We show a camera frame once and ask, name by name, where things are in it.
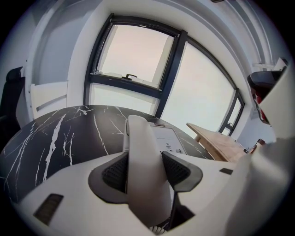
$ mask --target black marble table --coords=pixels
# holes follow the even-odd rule
[[[57,171],[122,152],[129,115],[172,127],[188,155],[212,159],[193,138],[146,113],[116,106],[75,106],[51,112],[24,126],[0,155],[0,184],[13,202]]]

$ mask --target white wall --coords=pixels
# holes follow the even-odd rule
[[[249,118],[237,141],[249,150],[258,139],[270,143],[276,140],[276,136],[270,125],[263,123],[259,118]]]
[[[198,14],[206,7],[203,6],[202,9],[199,9],[198,6],[201,3],[196,1],[193,4],[193,7],[194,10],[198,10],[197,14],[182,5],[175,4],[171,1],[161,1],[163,3],[154,0],[105,0],[104,4],[106,5],[105,11],[108,12],[146,17],[158,20],[178,29],[188,31],[190,36],[208,48],[210,52],[223,64],[237,86],[241,89],[241,93],[243,94],[245,101],[250,104],[252,100],[249,96],[249,89],[245,82],[244,74],[240,70],[235,57],[231,54],[232,52],[230,52],[224,45],[225,40],[221,41],[220,38],[214,34],[215,32],[212,32],[211,29],[208,28],[209,23],[204,25],[204,23],[200,22],[201,17],[199,17]]]
[[[84,81],[89,57],[101,27],[111,13],[101,2],[85,23],[73,49],[68,71],[67,106],[83,104]]]
[[[101,0],[65,1],[50,20],[38,49],[32,83],[66,81],[74,46]]]

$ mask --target white robot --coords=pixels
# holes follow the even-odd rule
[[[294,176],[294,91],[290,63],[260,103],[277,141],[237,164],[161,153],[149,123],[129,116],[124,152],[64,168],[14,207],[45,236],[253,234]]]

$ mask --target dark window frame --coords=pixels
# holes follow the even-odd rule
[[[106,75],[95,74],[99,59],[101,57],[102,49],[113,25],[131,25],[144,27],[174,37],[174,41],[171,47],[171,51],[166,66],[164,68],[164,73],[161,78],[159,88],[153,88],[141,83],[136,83],[125,78],[116,78]],[[227,80],[236,92],[232,104],[230,105],[229,111],[224,119],[224,122],[221,125],[221,128],[219,129],[220,133],[222,133],[222,131],[225,128],[230,129],[230,136],[242,115],[245,103],[242,99],[239,89],[236,87],[234,81],[232,80],[226,69],[205,47],[203,47],[193,38],[189,37],[186,31],[178,30],[169,25],[146,18],[114,15],[113,13],[107,18],[106,22],[102,26],[95,40],[91,55],[89,57],[84,82],[84,105],[89,105],[89,93],[91,83],[104,84],[114,86],[117,88],[127,89],[130,91],[138,92],[159,99],[159,105],[155,113],[155,117],[160,118],[163,113],[164,107],[167,103],[169,94],[172,90],[186,42],[190,43],[192,46],[201,51],[205,56],[207,56],[220,69],[220,71],[224,74],[224,76],[227,78]],[[233,124],[233,127],[231,127],[228,124],[228,121],[230,119],[237,99],[239,99],[240,101],[241,109],[238,113],[235,123]]]

